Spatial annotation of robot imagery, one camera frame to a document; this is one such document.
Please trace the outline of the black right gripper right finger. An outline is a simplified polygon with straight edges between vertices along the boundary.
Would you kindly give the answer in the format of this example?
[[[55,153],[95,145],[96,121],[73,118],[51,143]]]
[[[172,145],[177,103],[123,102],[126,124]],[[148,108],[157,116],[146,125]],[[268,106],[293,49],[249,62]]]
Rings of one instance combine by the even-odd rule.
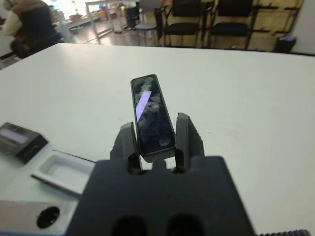
[[[203,141],[193,122],[185,113],[178,113],[175,132],[175,161],[179,172],[190,169],[193,157],[204,156]]]

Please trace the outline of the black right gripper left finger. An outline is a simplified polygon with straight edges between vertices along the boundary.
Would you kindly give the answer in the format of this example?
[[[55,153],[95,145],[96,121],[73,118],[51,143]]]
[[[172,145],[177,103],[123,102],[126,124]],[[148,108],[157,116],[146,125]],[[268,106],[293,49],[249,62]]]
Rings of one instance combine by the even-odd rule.
[[[131,174],[140,174],[143,171],[133,122],[122,125],[116,136],[110,151],[110,160],[116,159],[126,160],[127,170]]]

